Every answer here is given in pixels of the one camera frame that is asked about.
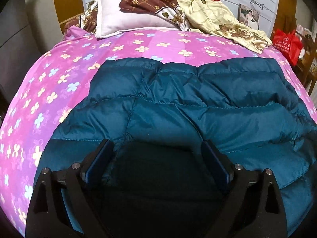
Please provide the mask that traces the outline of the red shopping bag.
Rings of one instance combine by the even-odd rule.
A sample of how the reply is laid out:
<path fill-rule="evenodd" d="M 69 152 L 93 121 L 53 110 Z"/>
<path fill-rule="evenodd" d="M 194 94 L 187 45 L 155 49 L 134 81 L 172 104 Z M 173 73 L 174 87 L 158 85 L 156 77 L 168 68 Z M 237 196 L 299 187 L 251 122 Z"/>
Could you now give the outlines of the red shopping bag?
<path fill-rule="evenodd" d="M 275 49 L 282 53 L 292 67 L 297 64 L 299 55 L 303 49 L 303 44 L 296 36 L 295 30 L 285 33 L 282 30 L 277 29 L 272 44 Z"/>

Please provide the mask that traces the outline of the wooden shelf unit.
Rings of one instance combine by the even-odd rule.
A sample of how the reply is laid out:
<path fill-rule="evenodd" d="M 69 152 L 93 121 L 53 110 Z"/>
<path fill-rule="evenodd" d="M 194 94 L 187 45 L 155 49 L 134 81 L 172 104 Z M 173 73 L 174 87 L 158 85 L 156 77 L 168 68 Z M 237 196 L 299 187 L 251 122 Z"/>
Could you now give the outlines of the wooden shelf unit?
<path fill-rule="evenodd" d="M 296 36 L 303 44 L 300 57 L 293 70 L 310 96 L 316 84 L 316 36 L 301 25 L 297 25 Z"/>

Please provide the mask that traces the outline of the photo poster on wall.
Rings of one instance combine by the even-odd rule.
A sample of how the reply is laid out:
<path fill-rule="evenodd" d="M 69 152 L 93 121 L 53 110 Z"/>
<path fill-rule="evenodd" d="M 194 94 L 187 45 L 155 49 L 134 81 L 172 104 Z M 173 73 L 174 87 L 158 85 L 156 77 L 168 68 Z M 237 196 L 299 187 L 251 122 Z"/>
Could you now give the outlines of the photo poster on wall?
<path fill-rule="evenodd" d="M 253 7 L 239 4 L 238 21 L 252 29 L 260 29 L 260 15 Z"/>

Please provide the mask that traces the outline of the cream floral quilt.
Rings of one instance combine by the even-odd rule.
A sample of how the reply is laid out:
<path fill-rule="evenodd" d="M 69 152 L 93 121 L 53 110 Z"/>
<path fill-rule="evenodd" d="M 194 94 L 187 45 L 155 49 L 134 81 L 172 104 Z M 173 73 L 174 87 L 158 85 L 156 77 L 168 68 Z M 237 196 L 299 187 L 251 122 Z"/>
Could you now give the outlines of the cream floral quilt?
<path fill-rule="evenodd" d="M 228 7 L 214 0 L 121 0 L 124 12 L 154 14 L 175 24 L 181 31 L 197 32 L 226 38 L 258 54 L 272 45 L 264 31 L 255 30 L 240 23 Z M 87 10 L 71 18 L 64 26 L 72 26 L 95 35 L 97 0 L 88 3 Z"/>

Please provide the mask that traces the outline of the grey wardrobe cabinet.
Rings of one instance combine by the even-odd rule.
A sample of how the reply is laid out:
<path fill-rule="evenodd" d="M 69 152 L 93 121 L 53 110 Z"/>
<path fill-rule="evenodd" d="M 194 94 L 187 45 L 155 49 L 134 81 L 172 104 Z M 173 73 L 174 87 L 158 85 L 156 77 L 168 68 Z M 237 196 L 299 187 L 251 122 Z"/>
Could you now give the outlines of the grey wardrobe cabinet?
<path fill-rule="evenodd" d="M 1 0 L 1 93 L 7 101 L 61 38 L 53 0 Z"/>

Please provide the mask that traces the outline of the pink floral bed sheet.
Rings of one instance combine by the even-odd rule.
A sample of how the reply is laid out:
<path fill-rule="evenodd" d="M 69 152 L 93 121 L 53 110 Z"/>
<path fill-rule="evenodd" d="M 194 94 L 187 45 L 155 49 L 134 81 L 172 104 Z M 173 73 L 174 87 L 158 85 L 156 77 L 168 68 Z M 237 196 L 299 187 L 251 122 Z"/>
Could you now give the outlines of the pink floral bed sheet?
<path fill-rule="evenodd" d="M 199 67 L 236 58 L 274 59 L 316 122 L 316 109 L 285 57 L 274 48 L 257 54 L 211 35 L 176 30 L 139 30 L 106 39 L 73 27 L 26 74 L 1 127 L 1 207 L 25 235 L 34 178 L 56 128 L 90 90 L 107 60 L 146 58 Z"/>

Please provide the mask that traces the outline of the teal down puffer jacket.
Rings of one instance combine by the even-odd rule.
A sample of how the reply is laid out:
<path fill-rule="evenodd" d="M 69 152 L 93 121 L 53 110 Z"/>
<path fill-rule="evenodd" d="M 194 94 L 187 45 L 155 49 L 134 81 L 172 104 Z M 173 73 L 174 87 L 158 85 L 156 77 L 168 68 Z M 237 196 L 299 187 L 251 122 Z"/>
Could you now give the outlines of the teal down puffer jacket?
<path fill-rule="evenodd" d="M 114 157 L 88 202 L 105 237 L 207 237 L 224 199 L 201 155 L 273 171 L 287 237 L 316 215 L 316 122 L 274 59 L 199 67 L 107 60 L 49 139 L 36 170 L 68 169 L 104 140 Z"/>

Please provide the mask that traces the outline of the light pink pillow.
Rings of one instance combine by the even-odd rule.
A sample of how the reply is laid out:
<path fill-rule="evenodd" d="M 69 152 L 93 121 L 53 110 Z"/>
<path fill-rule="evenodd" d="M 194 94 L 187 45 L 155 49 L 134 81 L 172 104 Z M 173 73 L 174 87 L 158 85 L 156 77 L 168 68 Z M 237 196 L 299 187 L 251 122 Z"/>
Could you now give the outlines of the light pink pillow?
<path fill-rule="evenodd" d="M 154 14 L 124 12 L 120 9 L 121 0 L 97 0 L 98 11 L 96 20 L 96 38 L 107 38 L 119 32 L 146 27 L 167 27 L 175 29 L 177 26 Z"/>

